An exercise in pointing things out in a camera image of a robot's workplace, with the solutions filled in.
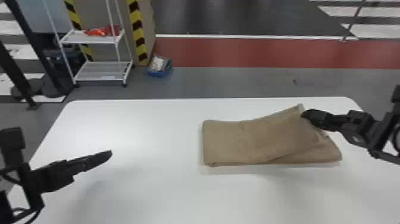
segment concrete floor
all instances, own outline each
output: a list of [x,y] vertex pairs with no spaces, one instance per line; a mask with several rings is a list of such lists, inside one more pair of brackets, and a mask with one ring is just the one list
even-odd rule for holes
[[[390,96],[395,85],[400,83],[398,72],[176,67],[169,77],[158,79],[143,75],[144,70],[136,68],[127,88],[122,88],[120,83],[82,84],[64,103],[43,104],[37,111],[27,111],[26,104],[0,104],[0,128],[23,128],[27,144],[24,155],[29,160],[63,107],[80,99],[346,96],[381,119],[384,112],[391,110]],[[10,186],[2,183],[1,188]]]

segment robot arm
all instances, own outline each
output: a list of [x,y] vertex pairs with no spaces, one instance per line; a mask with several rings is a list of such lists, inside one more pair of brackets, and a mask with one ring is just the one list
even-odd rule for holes
[[[351,110],[347,115],[333,115],[320,110],[307,110],[302,117],[312,125],[330,132],[340,132],[353,145],[366,148],[374,158],[400,165],[400,148],[397,135],[400,130],[400,85],[393,93],[393,110],[385,114],[382,121],[375,120],[371,114]],[[399,153],[392,155],[383,151],[386,142],[391,140]]]

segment metal shelf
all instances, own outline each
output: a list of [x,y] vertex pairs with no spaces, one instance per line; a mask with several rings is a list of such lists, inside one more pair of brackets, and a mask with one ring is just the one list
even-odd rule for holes
[[127,75],[132,68],[133,61],[87,61],[75,76],[75,81],[126,81]]
[[115,44],[117,45],[124,36],[125,30],[121,30],[118,36],[88,36],[81,30],[70,30],[61,40],[61,43],[80,44]]

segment folded towel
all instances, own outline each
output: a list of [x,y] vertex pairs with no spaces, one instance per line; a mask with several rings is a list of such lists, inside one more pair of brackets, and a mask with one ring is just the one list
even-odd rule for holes
[[269,116],[239,122],[203,122],[208,166],[302,164],[339,161],[333,141],[301,117],[301,104]]

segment white table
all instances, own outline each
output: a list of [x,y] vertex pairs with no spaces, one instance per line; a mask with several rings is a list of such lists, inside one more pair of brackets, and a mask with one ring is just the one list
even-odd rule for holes
[[[71,102],[32,168],[103,150],[114,155],[45,194],[35,223],[399,223],[400,166],[371,158],[339,133],[331,134],[343,153],[335,166],[202,165],[204,120],[251,119],[298,103],[360,110],[344,97]],[[19,188],[9,196],[14,207],[26,205]]]

